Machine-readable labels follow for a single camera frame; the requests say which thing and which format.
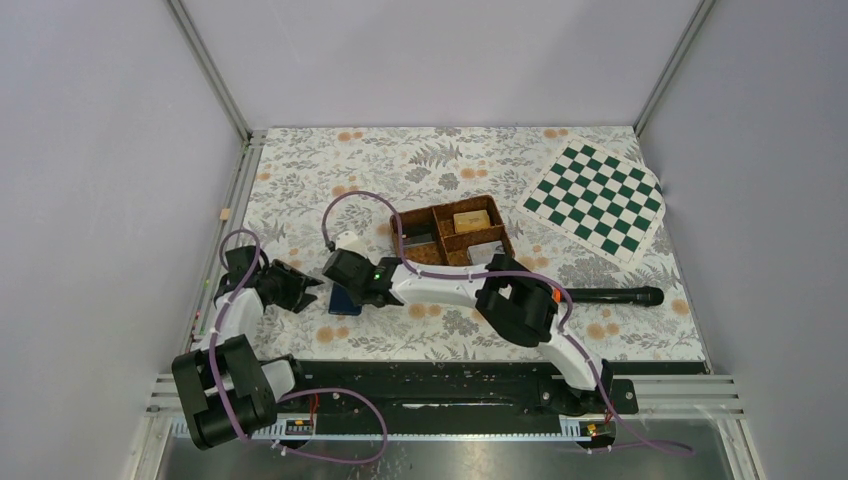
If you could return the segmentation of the blue leather card holder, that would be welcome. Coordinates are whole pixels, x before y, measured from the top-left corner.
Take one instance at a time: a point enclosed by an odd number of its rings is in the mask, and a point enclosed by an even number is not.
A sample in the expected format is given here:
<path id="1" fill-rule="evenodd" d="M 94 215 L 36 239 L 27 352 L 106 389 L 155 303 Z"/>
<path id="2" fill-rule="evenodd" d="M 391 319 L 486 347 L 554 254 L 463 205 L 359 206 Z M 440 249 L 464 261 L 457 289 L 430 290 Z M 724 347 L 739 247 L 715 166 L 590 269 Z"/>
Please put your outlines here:
<path id="1" fill-rule="evenodd" d="M 338 284 L 332 286 L 328 312 L 338 316 L 359 316 L 362 313 L 362 306 L 356 305 L 348 292 Z"/>

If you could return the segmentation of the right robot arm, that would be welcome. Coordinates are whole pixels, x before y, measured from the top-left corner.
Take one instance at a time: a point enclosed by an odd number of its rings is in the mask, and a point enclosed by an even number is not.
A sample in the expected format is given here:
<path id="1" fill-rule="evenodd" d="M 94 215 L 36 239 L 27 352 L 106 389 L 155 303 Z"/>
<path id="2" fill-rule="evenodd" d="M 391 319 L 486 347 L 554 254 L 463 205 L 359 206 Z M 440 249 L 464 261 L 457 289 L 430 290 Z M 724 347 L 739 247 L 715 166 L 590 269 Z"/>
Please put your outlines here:
<path id="1" fill-rule="evenodd" d="M 567 385 L 570 415 L 612 413 L 613 374 L 608 363 L 575 336 L 568 325 L 571 296 L 555 281 L 503 254 L 488 264 L 426 265 L 398 257 L 378 263 L 342 248 L 323 268 L 357 305 L 382 308 L 414 303 L 476 310 L 505 341 L 537 349 Z"/>

